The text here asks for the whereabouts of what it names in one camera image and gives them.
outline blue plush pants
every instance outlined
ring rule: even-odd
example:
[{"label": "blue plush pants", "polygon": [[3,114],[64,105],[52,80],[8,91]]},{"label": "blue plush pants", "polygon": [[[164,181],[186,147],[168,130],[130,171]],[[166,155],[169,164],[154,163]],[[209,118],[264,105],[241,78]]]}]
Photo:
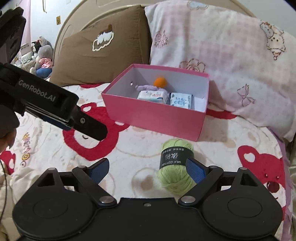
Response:
[{"label": "blue plush pants", "polygon": [[40,68],[36,70],[36,75],[40,78],[46,78],[52,72],[50,68]]}]

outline pink and white pillow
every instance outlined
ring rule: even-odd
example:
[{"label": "pink and white pillow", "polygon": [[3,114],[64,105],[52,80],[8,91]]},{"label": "pink and white pillow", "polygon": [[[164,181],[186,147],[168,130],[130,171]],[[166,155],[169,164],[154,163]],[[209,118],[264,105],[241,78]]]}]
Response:
[{"label": "pink and white pillow", "polygon": [[210,74],[209,102],[293,139],[296,38],[259,19],[194,1],[159,2],[145,13],[151,65]]}]

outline bed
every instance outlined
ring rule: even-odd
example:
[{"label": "bed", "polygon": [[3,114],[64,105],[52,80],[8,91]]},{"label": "bed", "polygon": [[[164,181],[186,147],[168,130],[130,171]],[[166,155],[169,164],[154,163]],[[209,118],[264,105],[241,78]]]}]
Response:
[{"label": "bed", "polygon": [[[65,38],[130,6],[141,4],[144,7],[156,2],[158,1],[82,1],[61,27],[54,48],[54,62],[61,53]],[[203,2],[254,17],[237,1]],[[157,172],[161,146],[174,137],[111,120],[101,96],[107,86],[108,83],[64,87],[78,95],[78,105],[85,113],[107,126],[110,135],[101,142],[74,130],[63,131],[27,113],[20,117],[15,145],[0,156],[12,177],[15,173],[30,168],[29,172],[34,170],[34,174],[25,172],[24,176],[27,181],[32,182],[47,168],[56,167],[60,172],[71,171],[78,165],[90,166],[106,157],[110,161],[110,172],[99,185],[117,201],[121,197],[171,197],[172,194],[162,188]],[[206,166],[217,165],[225,171],[249,168],[282,207],[283,220],[275,237],[283,241],[292,238],[290,229],[294,188],[288,170],[289,161],[284,143],[271,130],[256,127],[244,118],[209,104],[200,138],[198,142],[191,143],[195,158]],[[16,202],[21,194],[12,196]]]}]

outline yarn ball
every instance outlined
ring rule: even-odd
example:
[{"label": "yarn ball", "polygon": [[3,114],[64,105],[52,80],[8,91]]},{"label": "yarn ball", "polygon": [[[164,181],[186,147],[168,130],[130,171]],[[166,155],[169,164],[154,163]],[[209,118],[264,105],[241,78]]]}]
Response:
[{"label": "yarn ball", "polygon": [[[193,151],[193,146],[182,139],[171,139],[163,144],[162,150],[168,147],[181,146]],[[168,165],[158,171],[158,179],[162,186],[175,195],[184,195],[194,185],[194,180],[188,175],[183,165]]]},{"label": "yarn ball", "polygon": [[164,88],[167,85],[166,79],[164,77],[158,77],[153,83],[154,86],[158,88]]}]

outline open cardboard box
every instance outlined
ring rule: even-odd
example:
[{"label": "open cardboard box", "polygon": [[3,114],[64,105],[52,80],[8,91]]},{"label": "open cardboard box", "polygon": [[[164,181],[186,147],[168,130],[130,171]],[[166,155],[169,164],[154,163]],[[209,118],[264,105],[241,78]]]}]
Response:
[{"label": "open cardboard box", "polygon": [[[153,85],[166,78],[165,89],[192,94],[191,109],[138,100],[136,85]],[[197,71],[132,64],[102,92],[108,115],[114,121],[197,141],[207,110],[209,75]]]}]

